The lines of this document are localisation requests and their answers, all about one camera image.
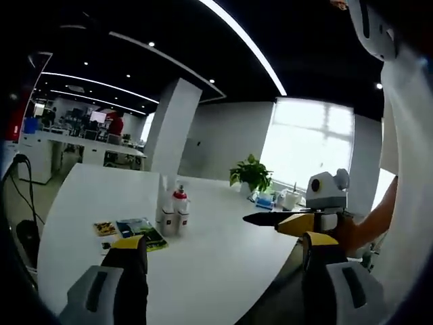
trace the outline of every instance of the led light strip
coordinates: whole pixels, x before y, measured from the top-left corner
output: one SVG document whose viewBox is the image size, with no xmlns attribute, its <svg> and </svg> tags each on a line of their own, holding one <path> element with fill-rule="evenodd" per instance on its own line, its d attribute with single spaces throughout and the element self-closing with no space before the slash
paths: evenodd
<svg viewBox="0 0 433 325">
<path fill-rule="evenodd" d="M 63 93 L 64 95 L 71 95 L 71 96 L 74 96 L 74 97 L 86 98 L 88 100 L 95 100 L 96 102 L 101 102 L 101 103 L 105 103 L 105 104 L 109 104 L 109 105 L 113 105 L 113 106 L 118 106 L 118 107 L 124 108 L 125 110 L 130 110 L 132 112 L 136 112 L 136 113 L 139 113 L 139 114 L 142 114 L 142 115 L 147 115 L 146 113 L 140 112 L 139 110 L 133 110 L 132 108 L 128 108 L 128 107 L 121 106 L 121 105 L 114 104 L 114 103 L 110 103 L 110 102 L 106 102 L 105 100 L 97 100 L 96 98 L 90 98 L 90 97 L 86 97 L 86 96 L 82 96 L 82 95 L 77 95 L 75 93 L 66 93 L 64 91 L 58 91 L 58 90 L 50 90 L 50 91 L 53 92 L 53 93 Z"/>
<path fill-rule="evenodd" d="M 230 26 L 231 29 L 244 41 L 244 43 L 250 48 L 252 53 L 256 56 L 258 61 L 262 64 L 263 68 L 268 72 L 272 81 L 277 86 L 281 96 L 287 96 L 287 92 L 284 89 L 281 81 L 278 79 L 277 74 L 272 69 L 272 66 L 263 55 L 262 51 L 257 47 L 256 43 L 251 39 L 250 35 L 244 31 L 244 29 L 234 20 L 222 7 L 216 4 L 213 0 L 198 0 L 203 3 L 207 8 L 212 10 L 216 15 L 219 16 L 224 22 Z"/>
<path fill-rule="evenodd" d="M 143 98 L 143 99 L 148 100 L 148 101 L 153 102 L 153 103 L 157 103 L 157 104 L 160 103 L 157 100 L 153 100 L 152 98 L 145 97 L 145 96 L 140 95 L 138 93 L 133 93 L 132 91 L 129 91 L 129 90 L 126 90 L 126 89 L 123 89 L 123 88 L 119 88 L 119 87 L 116 87 L 116 86 L 111 86 L 111 85 L 109 85 L 107 83 L 100 83 L 99 81 L 95 81 L 95 80 L 91 80 L 91 79 L 86 79 L 86 78 L 81 78 L 81 77 L 76 77 L 76 76 L 70 76 L 69 74 L 54 73 L 54 72 L 42 72 L 42 74 L 48 74 L 50 76 L 59 76 L 59 77 L 78 79 L 78 80 L 82 80 L 82 81 L 88 81 L 90 83 L 97 83 L 98 85 L 102 85 L 102 86 L 110 87 L 110 88 L 117 89 L 117 90 L 120 90 L 120 91 L 124 91 L 125 93 L 130 93 L 131 95 Z"/>
<path fill-rule="evenodd" d="M 81 25 L 62 25 L 60 26 L 60 28 L 77 28 L 77 29 L 86 29 L 84 26 Z M 108 33 L 110 36 L 119 38 L 119 39 L 123 39 L 124 41 L 128 41 L 130 43 L 136 44 L 144 49 L 147 49 L 151 52 L 154 52 L 155 54 L 161 56 L 162 58 L 172 62 L 173 64 L 176 64 L 177 66 L 179 66 L 180 68 L 188 71 L 189 73 L 191 73 L 193 76 L 195 76 L 196 78 L 198 78 L 199 80 L 201 80 L 203 83 L 207 84 L 207 86 L 211 87 L 212 89 L 214 89 L 215 91 L 217 91 L 221 96 L 215 97 L 215 98 L 210 98 L 208 100 L 200 100 L 199 103 L 202 104 L 204 102 L 211 102 L 214 100 L 223 100 L 225 99 L 227 96 L 225 95 L 225 93 L 223 93 L 217 86 L 215 86 L 213 83 L 211 83 L 209 80 L 205 79 L 204 77 L 200 76 L 198 73 L 196 73 L 194 70 L 190 69 L 189 67 L 187 67 L 186 65 L 184 65 L 183 63 L 177 61 L 176 59 L 172 58 L 171 56 L 165 54 L 164 52 L 159 51 L 158 49 L 156 49 L 155 47 L 151 47 L 148 44 L 142 43 L 136 39 L 132 39 L 126 35 L 122 35 L 119 34 L 118 32 L 109 32 Z"/>
</svg>

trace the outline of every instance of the red shirt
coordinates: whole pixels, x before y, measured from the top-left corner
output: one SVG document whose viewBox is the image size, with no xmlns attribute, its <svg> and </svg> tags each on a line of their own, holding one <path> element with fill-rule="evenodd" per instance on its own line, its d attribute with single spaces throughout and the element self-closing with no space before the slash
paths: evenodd
<svg viewBox="0 0 433 325">
<path fill-rule="evenodd" d="M 121 135 L 123 130 L 123 120 L 120 117 L 115 117 L 108 127 L 109 134 Z"/>
</svg>

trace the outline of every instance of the white bottle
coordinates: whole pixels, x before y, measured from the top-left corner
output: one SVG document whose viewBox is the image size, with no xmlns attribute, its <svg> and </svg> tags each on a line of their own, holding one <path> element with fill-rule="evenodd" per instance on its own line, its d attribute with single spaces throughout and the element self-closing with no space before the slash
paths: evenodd
<svg viewBox="0 0 433 325">
<path fill-rule="evenodd" d="M 179 210 L 177 211 L 177 214 L 179 216 L 179 231 L 178 234 L 180 236 L 183 236 L 186 231 L 186 227 L 188 224 L 189 219 L 189 201 L 184 200 L 183 202 L 179 203 Z"/>
<path fill-rule="evenodd" d="M 183 188 L 183 185 L 179 185 L 179 187 L 173 192 L 173 208 L 175 210 L 175 212 L 177 212 L 181 206 L 182 206 L 182 202 L 184 200 L 187 200 L 187 194 L 185 193 L 185 189 Z"/>
<path fill-rule="evenodd" d="M 162 197 L 162 208 L 159 213 L 156 213 L 155 222 L 157 225 L 160 225 L 165 220 L 165 214 L 173 211 L 173 199 L 171 198 L 171 192 L 165 191 Z"/>
<path fill-rule="evenodd" d="M 179 216 L 173 209 L 173 202 L 169 200 L 161 210 L 161 232 L 163 236 L 170 237 L 177 233 L 179 227 Z"/>
</svg>

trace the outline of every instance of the floor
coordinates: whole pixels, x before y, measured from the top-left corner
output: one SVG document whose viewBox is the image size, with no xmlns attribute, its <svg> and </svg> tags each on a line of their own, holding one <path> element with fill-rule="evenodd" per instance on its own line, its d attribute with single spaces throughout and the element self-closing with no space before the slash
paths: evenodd
<svg viewBox="0 0 433 325">
<path fill-rule="evenodd" d="M 48 212 L 60 186 L 69 171 L 78 162 L 78 159 L 78 152 L 65 152 L 62 169 L 51 178 L 47 184 L 34 184 L 35 210 L 43 222 L 47 219 Z M 17 171 L 15 171 L 13 175 L 18 189 L 27 200 L 30 200 L 28 195 L 29 183 L 19 180 Z M 31 209 L 24 200 L 20 198 L 10 178 L 5 182 L 4 202 L 8 221 L 13 230 L 22 220 L 32 220 Z M 38 227 L 40 234 L 42 234 L 43 223 L 41 221 L 38 221 Z M 16 240 L 18 250 L 24 262 L 28 264 L 26 254 L 21 244 L 16 237 L 14 239 Z M 290 324 L 303 324 L 302 292 L 300 289 L 300 280 L 302 277 L 302 272 L 300 271 L 301 264 L 302 247 L 297 245 L 269 289 L 237 324 L 278 325 L 288 324 L 288 320 L 290 320 Z"/>
</svg>

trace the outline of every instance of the white robot part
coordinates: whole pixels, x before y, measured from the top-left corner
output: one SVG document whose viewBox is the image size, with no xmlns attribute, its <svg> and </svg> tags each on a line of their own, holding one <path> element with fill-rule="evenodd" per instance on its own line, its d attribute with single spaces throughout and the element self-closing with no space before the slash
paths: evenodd
<svg viewBox="0 0 433 325">
<path fill-rule="evenodd" d="M 350 18 L 363 47 L 381 61 L 392 61 L 397 56 L 390 26 L 365 1 L 348 0 Z"/>
<path fill-rule="evenodd" d="M 338 169 L 335 176 L 328 172 L 314 175 L 306 190 L 306 207 L 311 209 L 345 209 L 349 175 L 346 169 Z"/>
</svg>

